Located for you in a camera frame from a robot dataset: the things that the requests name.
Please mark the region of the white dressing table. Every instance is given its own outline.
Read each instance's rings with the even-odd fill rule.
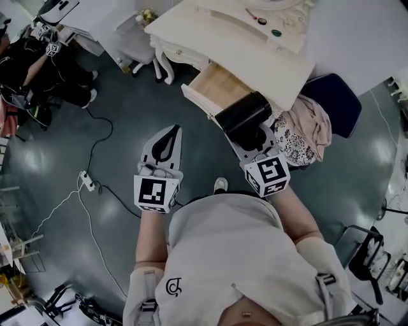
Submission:
[[[274,116],[290,110],[314,67],[298,54],[312,3],[287,0],[286,6],[297,5],[264,11],[245,1],[256,0],[185,0],[145,29],[168,73],[167,84],[174,79],[167,58],[201,71],[182,91],[211,119],[254,90],[268,99]],[[267,24],[258,24],[245,8]],[[282,36],[274,36],[272,29]]]

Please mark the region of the open drawer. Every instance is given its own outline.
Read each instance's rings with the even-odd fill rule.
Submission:
[[[237,100],[253,92],[246,84],[212,62],[188,86],[181,86],[184,96],[199,106],[208,119],[214,117]]]

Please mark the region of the forearm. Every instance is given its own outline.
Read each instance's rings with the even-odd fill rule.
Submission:
[[[277,210],[286,234],[294,243],[310,236],[323,238],[312,214],[291,187],[269,196],[268,201]]]
[[[165,263],[167,261],[166,233],[163,220],[163,214],[142,211],[136,247],[136,266],[140,266],[141,263]]]
[[[44,63],[47,61],[48,56],[43,55],[35,63],[33,63],[28,69],[27,77],[24,80],[23,86],[30,84],[31,80],[38,74],[41,68],[44,66]]]

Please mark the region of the white shoe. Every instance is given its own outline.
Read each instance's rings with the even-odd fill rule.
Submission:
[[[226,178],[220,176],[219,178],[216,179],[214,184],[214,193],[218,189],[223,189],[224,191],[228,190],[228,181]]]
[[[96,78],[98,78],[98,76],[99,76],[98,70],[94,70],[92,72],[92,81],[94,81]]]
[[[82,106],[83,109],[86,109],[88,107],[88,105],[90,105],[91,102],[95,101],[95,98],[96,98],[96,96],[98,94],[96,89],[91,89],[90,92],[91,92],[91,98],[89,99],[89,102],[88,102],[87,105]]]

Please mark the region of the person wearing white shirt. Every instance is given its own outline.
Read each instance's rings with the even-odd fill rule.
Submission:
[[[173,216],[142,212],[125,326],[315,325],[346,315],[347,277],[332,245],[292,189],[268,201],[214,195]]]

